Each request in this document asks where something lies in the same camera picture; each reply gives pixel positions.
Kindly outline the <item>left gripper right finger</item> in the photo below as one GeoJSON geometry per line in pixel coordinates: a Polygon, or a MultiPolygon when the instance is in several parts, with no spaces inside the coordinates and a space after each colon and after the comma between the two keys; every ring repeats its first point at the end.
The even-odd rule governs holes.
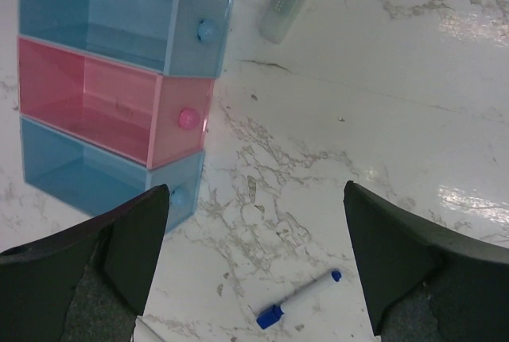
{"type": "Polygon", "coordinates": [[[405,211],[353,181],[344,209],[373,333],[506,341],[508,250],[405,211]]]}

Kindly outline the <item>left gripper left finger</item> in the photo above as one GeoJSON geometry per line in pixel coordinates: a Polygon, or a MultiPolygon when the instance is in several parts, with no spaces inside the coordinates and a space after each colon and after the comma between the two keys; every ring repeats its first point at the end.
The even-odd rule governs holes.
{"type": "Polygon", "coordinates": [[[3,341],[131,341],[146,307],[169,189],[1,253],[3,341]]]}

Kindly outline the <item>pink drawer box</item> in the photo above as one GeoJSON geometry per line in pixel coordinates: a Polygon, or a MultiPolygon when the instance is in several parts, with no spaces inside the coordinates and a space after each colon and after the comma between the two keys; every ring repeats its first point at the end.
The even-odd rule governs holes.
{"type": "Polygon", "coordinates": [[[148,169],[204,148],[215,81],[17,39],[21,113],[148,169]]]}

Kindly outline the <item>teal blue drawer box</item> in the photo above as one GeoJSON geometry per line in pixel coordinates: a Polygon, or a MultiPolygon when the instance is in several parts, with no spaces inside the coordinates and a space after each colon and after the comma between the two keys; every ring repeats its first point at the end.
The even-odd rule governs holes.
{"type": "Polygon", "coordinates": [[[233,0],[19,0],[22,35],[167,76],[220,75],[233,0]]]}

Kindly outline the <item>light blue drawer box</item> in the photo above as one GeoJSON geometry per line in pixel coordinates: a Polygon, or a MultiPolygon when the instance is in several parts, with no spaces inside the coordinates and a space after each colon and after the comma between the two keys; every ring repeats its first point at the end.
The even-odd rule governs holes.
{"type": "Polygon", "coordinates": [[[170,191],[167,231],[196,211],[204,152],[149,170],[26,117],[20,130],[25,182],[89,216],[158,185],[170,191]]]}

